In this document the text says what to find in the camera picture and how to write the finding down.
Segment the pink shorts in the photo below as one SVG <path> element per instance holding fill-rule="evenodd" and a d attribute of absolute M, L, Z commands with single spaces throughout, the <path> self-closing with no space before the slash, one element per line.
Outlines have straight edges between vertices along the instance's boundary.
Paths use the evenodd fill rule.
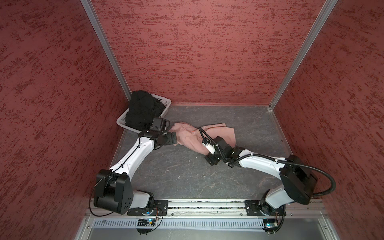
<path fill-rule="evenodd" d="M 226 124 L 203 126 L 202 129 L 212 138 L 221 137 L 232 148 L 236 145 L 235 130 Z M 203 138 L 199 130 L 187 123 L 175 123 L 169 132 L 176 132 L 177 144 L 202 155 L 207 155 L 209 150 L 203 146 Z"/>

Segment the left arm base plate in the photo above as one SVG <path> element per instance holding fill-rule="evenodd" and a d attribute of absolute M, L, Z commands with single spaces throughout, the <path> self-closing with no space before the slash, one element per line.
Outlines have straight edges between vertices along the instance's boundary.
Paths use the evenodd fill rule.
<path fill-rule="evenodd" d="M 128 216 L 166 216 L 168 211 L 168 200 L 150 199 L 145 208 L 129 209 Z"/>

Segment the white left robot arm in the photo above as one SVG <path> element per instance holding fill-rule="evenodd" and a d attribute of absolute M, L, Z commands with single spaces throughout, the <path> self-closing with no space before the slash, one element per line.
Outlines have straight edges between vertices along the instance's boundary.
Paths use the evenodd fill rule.
<path fill-rule="evenodd" d="M 97 174 L 92 190 L 94 206 L 120 215 L 127 214 L 130 209 L 137 210 L 142 215 L 152 214 L 155 209 L 153 194 L 134 191 L 131 181 L 136 170 L 152 151 L 176 143 L 176 133 L 144 131 L 138 134 L 135 144 L 120 161 Z"/>

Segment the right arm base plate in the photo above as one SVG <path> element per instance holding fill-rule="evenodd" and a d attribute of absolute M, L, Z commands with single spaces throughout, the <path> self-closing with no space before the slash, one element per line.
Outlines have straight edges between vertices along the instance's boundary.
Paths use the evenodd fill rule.
<path fill-rule="evenodd" d="M 283 206 L 275 209 L 265 201 L 258 201 L 258 200 L 245 200 L 244 203 L 245 203 L 245 210 L 247 212 L 247 216 L 282 217 L 286 215 L 286 212 Z"/>

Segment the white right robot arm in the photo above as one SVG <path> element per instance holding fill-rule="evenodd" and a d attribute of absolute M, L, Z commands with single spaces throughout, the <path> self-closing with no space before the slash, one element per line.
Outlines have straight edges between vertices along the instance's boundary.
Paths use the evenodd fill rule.
<path fill-rule="evenodd" d="M 205 156 L 213 166 L 220 161 L 227 166 L 257 170 L 269 174 L 282 183 L 267 190 L 255 207 L 249 207 L 264 216 L 282 215 L 284 206 L 291 203 L 308 205 L 314 196 L 317 177 L 312 169 L 302 165 L 302 161 L 290 155 L 288 158 L 270 157 L 253 153 L 242 147 L 232 148 L 221 138 L 203 138 L 203 146 L 209 153 Z"/>

